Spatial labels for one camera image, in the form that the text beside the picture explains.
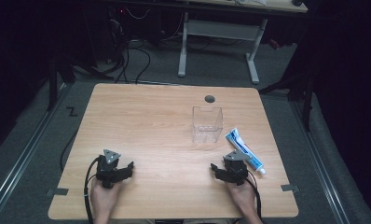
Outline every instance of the metal stand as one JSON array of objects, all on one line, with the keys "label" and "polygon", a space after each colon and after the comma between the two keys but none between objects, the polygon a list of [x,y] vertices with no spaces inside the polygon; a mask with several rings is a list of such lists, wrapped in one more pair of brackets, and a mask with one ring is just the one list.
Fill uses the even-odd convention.
[{"label": "metal stand", "polygon": [[254,57],[264,34],[268,20],[263,19],[260,26],[239,25],[214,21],[189,20],[188,13],[185,13],[183,28],[183,46],[180,52],[179,77],[186,76],[186,40],[188,35],[205,35],[229,39],[241,39],[254,41],[250,53],[246,54],[246,61],[249,65],[250,77],[254,84],[259,83],[258,74],[255,70]]}]

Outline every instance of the human hand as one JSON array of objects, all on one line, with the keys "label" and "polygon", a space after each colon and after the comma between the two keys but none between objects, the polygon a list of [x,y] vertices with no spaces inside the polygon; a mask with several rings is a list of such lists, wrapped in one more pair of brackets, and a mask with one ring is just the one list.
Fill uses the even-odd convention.
[{"label": "human hand", "polygon": [[95,214],[95,224],[108,223],[114,206],[117,203],[119,189],[122,182],[117,182],[111,189],[105,189],[102,181],[92,178],[90,199]]},{"label": "human hand", "polygon": [[258,217],[255,209],[255,193],[252,186],[250,186],[250,184],[246,181],[240,186],[237,186],[234,183],[226,182],[226,186],[231,194],[232,201],[238,207],[240,213],[246,219],[247,223],[260,224],[261,219]]}]

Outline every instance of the black tape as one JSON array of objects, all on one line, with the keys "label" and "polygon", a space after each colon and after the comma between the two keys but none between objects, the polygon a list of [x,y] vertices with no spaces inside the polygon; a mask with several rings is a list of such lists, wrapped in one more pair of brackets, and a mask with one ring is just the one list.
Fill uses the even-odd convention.
[{"label": "black tape", "polygon": [[292,192],[299,192],[298,185],[281,185],[282,191],[292,191]]},{"label": "black tape", "polygon": [[69,191],[69,189],[59,189],[59,188],[48,189],[46,195],[48,197],[53,197],[54,195],[67,195],[68,191]]}]

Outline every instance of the clear plastic container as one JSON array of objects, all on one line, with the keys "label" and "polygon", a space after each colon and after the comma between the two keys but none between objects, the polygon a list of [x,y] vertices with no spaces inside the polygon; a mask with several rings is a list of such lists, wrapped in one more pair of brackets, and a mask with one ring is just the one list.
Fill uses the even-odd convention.
[{"label": "clear plastic container", "polygon": [[192,113],[193,142],[215,143],[223,130],[221,107],[194,106]]}]

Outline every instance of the tube cap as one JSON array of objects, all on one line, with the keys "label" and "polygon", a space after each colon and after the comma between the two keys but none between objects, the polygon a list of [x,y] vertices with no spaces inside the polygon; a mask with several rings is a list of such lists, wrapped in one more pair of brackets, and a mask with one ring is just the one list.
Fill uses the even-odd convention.
[{"label": "tube cap", "polygon": [[261,169],[259,170],[259,173],[260,173],[261,175],[264,175],[264,174],[266,174],[267,172],[265,171],[264,168],[261,168]]}]

